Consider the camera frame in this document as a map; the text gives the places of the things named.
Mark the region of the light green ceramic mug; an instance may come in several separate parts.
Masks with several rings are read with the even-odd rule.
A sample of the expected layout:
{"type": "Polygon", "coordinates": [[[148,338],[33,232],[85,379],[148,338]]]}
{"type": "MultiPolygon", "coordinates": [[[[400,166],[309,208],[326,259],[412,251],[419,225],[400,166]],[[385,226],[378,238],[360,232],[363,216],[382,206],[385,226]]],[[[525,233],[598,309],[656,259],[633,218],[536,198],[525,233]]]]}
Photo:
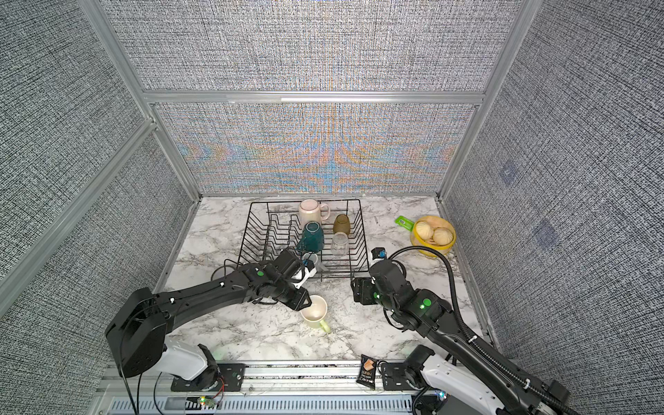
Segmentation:
{"type": "Polygon", "coordinates": [[[300,311],[300,314],[311,328],[330,333],[330,325],[325,321],[328,314],[328,304],[323,297],[312,295],[311,304],[300,311]]]}

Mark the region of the white grey ceramic mug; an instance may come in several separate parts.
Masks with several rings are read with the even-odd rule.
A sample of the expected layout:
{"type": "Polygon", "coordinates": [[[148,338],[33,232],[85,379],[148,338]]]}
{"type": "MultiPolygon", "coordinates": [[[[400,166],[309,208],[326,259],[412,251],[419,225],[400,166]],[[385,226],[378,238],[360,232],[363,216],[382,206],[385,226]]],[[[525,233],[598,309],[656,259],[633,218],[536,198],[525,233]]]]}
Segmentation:
{"type": "Polygon", "coordinates": [[[303,262],[309,271],[316,270],[317,273],[327,273],[329,271],[317,253],[306,252],[303,256],[303,262]]]}

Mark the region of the dark green ceramic mug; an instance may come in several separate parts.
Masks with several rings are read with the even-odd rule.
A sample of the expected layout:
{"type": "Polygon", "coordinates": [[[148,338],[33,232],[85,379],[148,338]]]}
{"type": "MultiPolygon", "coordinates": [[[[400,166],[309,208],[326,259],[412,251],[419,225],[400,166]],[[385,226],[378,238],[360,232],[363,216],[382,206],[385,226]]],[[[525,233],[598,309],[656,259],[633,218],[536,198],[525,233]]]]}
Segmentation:
{"type": "Polygon", "coordinates": [[[322,225],[309,222],[304,226],[301,240],[297,243],[299,252],[321,252],[324,249],[324,232],[322,225]]]}

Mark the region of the black wire dish rack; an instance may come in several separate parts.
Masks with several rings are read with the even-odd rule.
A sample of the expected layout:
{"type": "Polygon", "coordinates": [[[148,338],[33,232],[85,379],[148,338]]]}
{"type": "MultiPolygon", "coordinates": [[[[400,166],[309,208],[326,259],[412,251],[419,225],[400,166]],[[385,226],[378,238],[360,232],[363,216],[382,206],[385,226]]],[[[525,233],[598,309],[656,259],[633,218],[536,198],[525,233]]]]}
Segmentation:
{"type": "Polygon", "coordinates": [[[308,227],[309,221],[298,213],[298,202],[253,202],[238,261],[272,261],[290,250],[299,259],[318,259],[323,268],[321,278],[353,278],[366,273],[369,258],[361,201],[333,199],[322,204],[322,223],[308,227]]]}

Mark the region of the amber glass cup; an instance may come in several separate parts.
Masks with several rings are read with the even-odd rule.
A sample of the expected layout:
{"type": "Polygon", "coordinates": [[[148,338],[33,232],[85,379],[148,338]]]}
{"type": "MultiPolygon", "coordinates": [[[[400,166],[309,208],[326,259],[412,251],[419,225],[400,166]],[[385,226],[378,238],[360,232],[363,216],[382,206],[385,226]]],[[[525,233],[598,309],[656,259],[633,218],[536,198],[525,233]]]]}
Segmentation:
{"type": "Polygon", "coordinates": [[[347,214],[339,214],[333,224],[333,233],[351,234],[351,223],[347,214]]]}

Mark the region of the pink ceramic mug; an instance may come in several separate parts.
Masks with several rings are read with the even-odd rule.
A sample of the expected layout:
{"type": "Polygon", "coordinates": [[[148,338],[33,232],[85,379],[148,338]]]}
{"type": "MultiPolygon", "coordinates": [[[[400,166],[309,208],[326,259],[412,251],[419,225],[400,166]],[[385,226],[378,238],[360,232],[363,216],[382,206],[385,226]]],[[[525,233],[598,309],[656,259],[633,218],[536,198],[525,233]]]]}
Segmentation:
{"type": "Polygon", "coordinates": [[[297,216],[302,228],[309,222],[324,223],[330,215],[330,206],[317,200],[306,199],[298,205],[297,216]]]}

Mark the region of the clear glass cup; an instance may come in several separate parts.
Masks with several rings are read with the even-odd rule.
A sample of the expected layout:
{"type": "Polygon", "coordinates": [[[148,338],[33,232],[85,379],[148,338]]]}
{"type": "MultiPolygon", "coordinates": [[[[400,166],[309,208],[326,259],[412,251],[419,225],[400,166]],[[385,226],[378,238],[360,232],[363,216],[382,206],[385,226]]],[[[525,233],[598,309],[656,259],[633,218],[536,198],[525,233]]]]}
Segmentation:
{"type": "Polygon", "coordinates": [[[331,240],[331,252],[335,257],[345,257],[349,255],[349,235],[344,232],[337,232],[331,240]]]}

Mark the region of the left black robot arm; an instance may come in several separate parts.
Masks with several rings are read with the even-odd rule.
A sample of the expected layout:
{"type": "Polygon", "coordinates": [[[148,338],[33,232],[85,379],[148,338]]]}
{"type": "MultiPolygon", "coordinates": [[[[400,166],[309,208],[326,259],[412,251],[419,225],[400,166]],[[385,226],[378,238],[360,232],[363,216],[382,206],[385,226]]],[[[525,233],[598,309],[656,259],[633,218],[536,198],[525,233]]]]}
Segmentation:
{"type": "Polygon", "coordinates": [[[224,277],[187,289],[135,290],[105,330],[120,376],[132,378],[154,368],[195,391],[213,388],[221,372],[210,350],[174,341],[171,332],[222,308],[263,298],[302,311],[311,305],[303,284],[315,271],[297,254],[284,250],[272,261],[240,265],[224,277]]]}

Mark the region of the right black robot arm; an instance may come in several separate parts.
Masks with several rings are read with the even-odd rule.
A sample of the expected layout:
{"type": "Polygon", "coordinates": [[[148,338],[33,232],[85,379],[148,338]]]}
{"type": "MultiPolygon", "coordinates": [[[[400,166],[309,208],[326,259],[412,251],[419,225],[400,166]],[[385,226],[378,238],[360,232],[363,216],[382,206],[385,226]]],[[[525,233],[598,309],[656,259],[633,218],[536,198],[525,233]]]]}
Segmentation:
{"type": "Polygon", "coordinates": [[[415,289],[401,266],[390,259],[372,265],[366,278],[351,281],[354,301],[378,305],[392,326],[413,331],[446,351],[439,356],[420,345],[400,367],[419,394],[452,396],[481,414],[570,414],[568,390],[519,368],[491,347],[461,318],[458,301],[415,289]]]}

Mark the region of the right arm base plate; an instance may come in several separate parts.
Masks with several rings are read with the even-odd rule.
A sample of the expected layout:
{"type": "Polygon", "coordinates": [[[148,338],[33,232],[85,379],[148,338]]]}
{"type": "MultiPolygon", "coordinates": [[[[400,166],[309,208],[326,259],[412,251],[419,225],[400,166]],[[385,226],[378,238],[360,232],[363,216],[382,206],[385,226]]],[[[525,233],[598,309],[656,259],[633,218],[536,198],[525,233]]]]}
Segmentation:
{"type": "Polygon", "coordinates": [[[407,365],[404,362],[383,362],[379,366],[383,389],[386,391],[415,391],[406,378],[407,365]]]}

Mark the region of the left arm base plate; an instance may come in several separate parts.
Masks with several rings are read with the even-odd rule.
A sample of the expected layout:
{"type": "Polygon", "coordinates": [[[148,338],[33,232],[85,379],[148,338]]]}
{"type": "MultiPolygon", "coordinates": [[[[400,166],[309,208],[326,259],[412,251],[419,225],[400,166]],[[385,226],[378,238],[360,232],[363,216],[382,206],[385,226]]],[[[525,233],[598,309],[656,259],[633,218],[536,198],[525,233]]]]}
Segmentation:
{"type": "Polygon", "coordinates": [[[216,369],[206,369],[193,380],[175,377],[170,390],[177,393],[240,392],[246,369],[244,363],[218,363],[216,369]]]}

